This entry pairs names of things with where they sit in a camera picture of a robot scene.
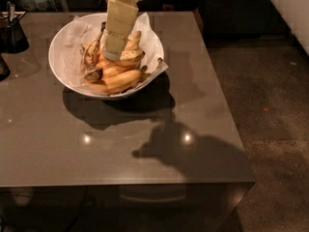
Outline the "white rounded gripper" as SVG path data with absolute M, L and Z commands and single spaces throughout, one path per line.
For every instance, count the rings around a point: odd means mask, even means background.
M 137 1 L 143 0 L 108 0 L 103 38 L 105 58 L 112 61 L 120 59 L 137 19 Z

